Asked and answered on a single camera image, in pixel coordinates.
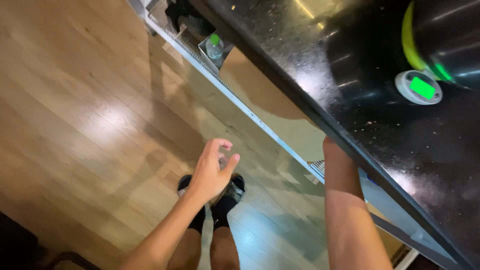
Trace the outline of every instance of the plastic bottle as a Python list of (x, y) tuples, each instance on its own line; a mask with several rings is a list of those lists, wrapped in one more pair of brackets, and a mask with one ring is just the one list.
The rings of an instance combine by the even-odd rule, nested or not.
[(223, 41), (217, 34), (212, 34), (206, 43), (207, 55), (212, 63), (220, 69), (223, 64)]

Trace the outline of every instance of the green rectangle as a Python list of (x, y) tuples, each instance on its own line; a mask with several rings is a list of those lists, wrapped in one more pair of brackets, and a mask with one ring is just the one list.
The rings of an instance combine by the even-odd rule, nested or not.
[(419, 93), (422, 97), (426, 99), (431, 99), (435, 93), (435, 88), (430, 84), (422, 81), (420, 78), (415, 77), (410, 84), (410, 89)]

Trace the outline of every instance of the black countertop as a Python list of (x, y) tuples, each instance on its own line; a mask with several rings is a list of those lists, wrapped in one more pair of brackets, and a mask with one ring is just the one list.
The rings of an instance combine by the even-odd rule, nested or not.
[(480, 92), (441, 83), (433, 106), (398, 94), (396, 74), (412, 69), (408, 0), (191, 2), (460, 265), (480, 268)]

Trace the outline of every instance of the hardwood floor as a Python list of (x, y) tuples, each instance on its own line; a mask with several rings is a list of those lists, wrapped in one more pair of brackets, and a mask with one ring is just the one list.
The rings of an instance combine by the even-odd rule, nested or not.
[(115, 269), (225, 137), (247, 188), (229, 217), (242, 268), (328, 268), (321, 184), (124, 0), (0, 1), (0, 85), (0, 210), (52, 252)]

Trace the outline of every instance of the leg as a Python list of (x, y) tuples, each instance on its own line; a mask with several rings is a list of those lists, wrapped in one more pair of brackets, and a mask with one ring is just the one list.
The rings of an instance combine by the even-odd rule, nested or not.
[(202, 235), (195, 229), (187, 229), (177, 249), (168, 262), (169, 270), (194, 270), (198, 267), (202, 250)]
[(245, 192), (245, 182), (237, 174), (234, 174), (230, 181), (231, 183), (227, 186), (225, 194), (212, 207), (214, 220), (213, 238), (210, 246), (212, 270), (240, 270), (237, 246), (233, 241), (227, 214), (238, 204)]
[[(178, 194), (182, 196), (190, 180), (191, 175), (183, 176), (179, 181)], [(195, 270), (200, 261), (202, 251), (202, 228), (205, 220), (205, 207), (193, 218), (192, 222), (185, 231), (179, 245), (173, 252), (170, 261), (168, 261), (167, 269), (169, 270)]]
[(240, 270), (239, 254), (229, 227), (220, 227), (213, 232), (210, 264), (212, 270)]

